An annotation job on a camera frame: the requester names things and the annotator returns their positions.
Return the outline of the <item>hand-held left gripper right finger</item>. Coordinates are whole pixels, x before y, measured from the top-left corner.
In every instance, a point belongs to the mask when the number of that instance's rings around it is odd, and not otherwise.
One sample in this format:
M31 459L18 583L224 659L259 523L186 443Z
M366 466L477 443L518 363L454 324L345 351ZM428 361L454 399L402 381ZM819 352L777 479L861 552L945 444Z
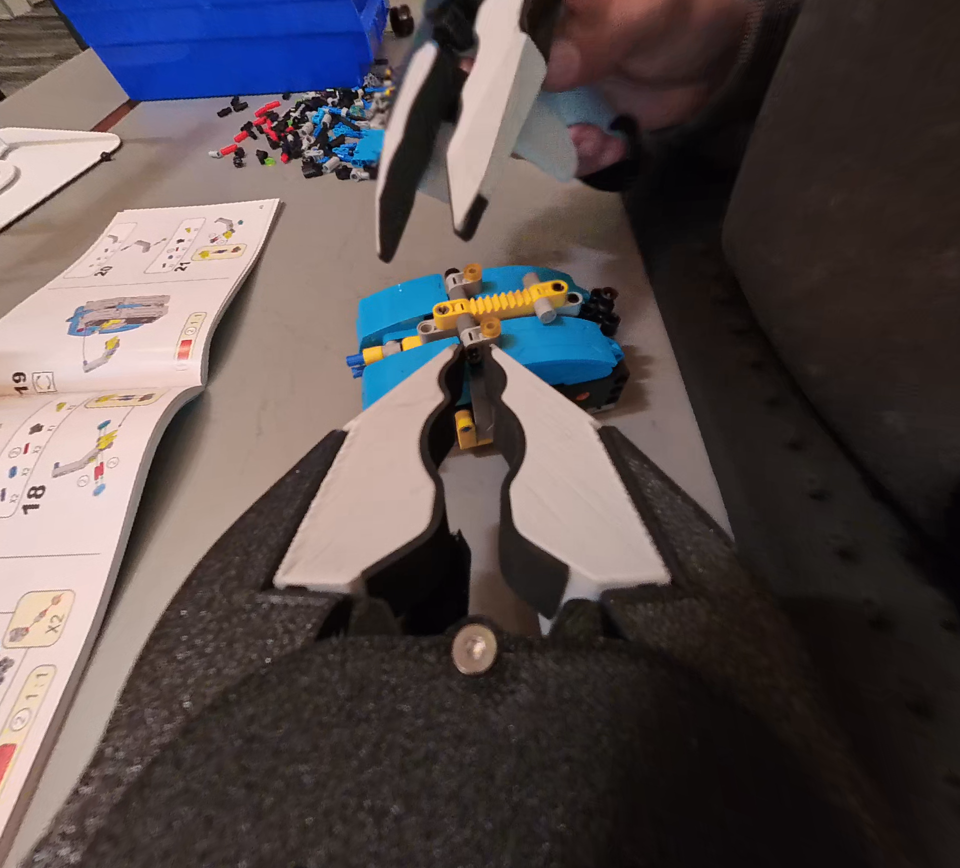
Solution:
M487 350L494 444L508 464L498 558L513 592L541 620L570 600L671 583L668 561L627 480L625 437L498 346Z

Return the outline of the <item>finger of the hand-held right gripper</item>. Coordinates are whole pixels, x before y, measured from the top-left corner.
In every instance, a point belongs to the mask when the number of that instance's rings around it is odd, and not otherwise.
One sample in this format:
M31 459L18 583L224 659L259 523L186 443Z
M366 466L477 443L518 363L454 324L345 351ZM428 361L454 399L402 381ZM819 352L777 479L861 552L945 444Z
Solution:
M522 29L524 3L484 0L477 12L477 50L446 149L453 228L463 240L474 237L546 76L544 56Z
M381 262L390 262L397 253L451 104L452 59L437 42L426 41L406 65L383 140L376 190Z

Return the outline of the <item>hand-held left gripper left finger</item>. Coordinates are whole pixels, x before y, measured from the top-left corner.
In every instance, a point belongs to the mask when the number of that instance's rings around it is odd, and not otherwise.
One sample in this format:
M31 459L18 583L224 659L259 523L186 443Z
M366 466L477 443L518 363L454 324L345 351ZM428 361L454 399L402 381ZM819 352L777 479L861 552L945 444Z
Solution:
M363 593L440 534L439 467L456 444L463 381L462 346L445 346L345 426L273 586Z

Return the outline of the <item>blue brick toy car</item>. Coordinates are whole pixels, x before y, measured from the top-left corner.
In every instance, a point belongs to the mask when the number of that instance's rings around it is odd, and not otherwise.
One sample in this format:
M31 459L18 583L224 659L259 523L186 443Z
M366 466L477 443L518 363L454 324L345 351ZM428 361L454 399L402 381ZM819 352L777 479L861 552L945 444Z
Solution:
M629 377L616 336L620 316L612 287L587 289L544 266L483 268L481 294L449 299L445 274L427 274L382 289L358 305L357 351L346 365L361 382L362 409L372 406L455 342L460 316L496 317L496 344L574 404L596 412L616 406ZM478 348L466 349L462 394L455 407L461 450L493 442Z

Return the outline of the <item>grey desk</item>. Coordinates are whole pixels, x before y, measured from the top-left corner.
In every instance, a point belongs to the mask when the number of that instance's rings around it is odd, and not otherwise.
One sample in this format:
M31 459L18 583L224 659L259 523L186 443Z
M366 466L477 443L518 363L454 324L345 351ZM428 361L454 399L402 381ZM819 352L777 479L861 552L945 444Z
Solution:
M2 233L2 313L68 267L114 214L133 209L277 198L256 269L219 322L205 391L179 410L151 462L117 582L57 741L2 866L30 853L102 737L155 624L217 539L330 430L359 411L345 356L356 349L360 298L467 262L556 267L588 287L618 290L631 380L616 425L731 532L696 418L636 239L618 195L558 183L524 161L499 180L470 243L448 208L420 197L396 258L378 260L374 189L304 178L290 165L243 170L210 159L236 123L224 100L121 104L85 52L2 104L4 123L103 126L123 144Z

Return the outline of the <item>person's right hand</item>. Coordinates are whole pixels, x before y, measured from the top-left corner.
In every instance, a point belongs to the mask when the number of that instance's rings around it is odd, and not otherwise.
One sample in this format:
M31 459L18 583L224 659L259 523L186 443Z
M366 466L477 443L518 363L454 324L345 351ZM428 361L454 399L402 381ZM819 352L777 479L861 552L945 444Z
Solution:
M578 175L642 166L753 116L762 100L751 64L761 16L762 0L563 0L544 89L594 89L636 131L632 151L624 136L575 124Z

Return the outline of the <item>pile of small brick parts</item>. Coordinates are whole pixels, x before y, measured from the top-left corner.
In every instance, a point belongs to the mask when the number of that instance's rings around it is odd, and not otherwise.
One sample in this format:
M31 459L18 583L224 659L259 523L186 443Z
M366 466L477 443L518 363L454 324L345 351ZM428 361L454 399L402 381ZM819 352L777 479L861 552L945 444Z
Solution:
M207 155L228 159L237 169L298 163L308 180L331 175L340 181L375 182L394 92L391 61L378 57L354 86L284 92L255 109L235 96L218 117L237 116L237 130Z

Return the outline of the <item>blue storage bin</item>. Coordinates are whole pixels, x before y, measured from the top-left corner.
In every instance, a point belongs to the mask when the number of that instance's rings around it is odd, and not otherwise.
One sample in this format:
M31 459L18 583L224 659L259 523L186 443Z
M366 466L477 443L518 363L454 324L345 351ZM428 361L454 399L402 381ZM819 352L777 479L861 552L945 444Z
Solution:
M359 87L389 0L52 0L137 101Z

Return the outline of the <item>dark dotted cloth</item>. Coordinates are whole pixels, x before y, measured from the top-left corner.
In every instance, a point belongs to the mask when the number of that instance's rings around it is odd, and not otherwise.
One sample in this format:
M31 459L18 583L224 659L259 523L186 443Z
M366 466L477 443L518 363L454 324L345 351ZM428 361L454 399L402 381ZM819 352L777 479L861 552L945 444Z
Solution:
M735 174L644 161L630 224L739 554L920 866L958 866L958 609L914 526L814 413L721 247Z

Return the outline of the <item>open instruction booklet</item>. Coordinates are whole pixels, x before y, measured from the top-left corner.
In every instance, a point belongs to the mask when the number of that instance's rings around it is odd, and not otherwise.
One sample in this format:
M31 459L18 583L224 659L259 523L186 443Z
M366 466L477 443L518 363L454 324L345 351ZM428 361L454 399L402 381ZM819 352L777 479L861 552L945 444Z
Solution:
M173 417L279 199L119 212L1 323L2 856L90 657Z

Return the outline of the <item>white adjustable stand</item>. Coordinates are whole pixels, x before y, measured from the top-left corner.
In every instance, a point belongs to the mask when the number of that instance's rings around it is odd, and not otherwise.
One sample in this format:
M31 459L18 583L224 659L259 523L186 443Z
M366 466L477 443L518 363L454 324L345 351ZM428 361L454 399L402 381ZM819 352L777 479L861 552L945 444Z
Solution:
M111 132L1 129L1 230L109 161L122 144Z

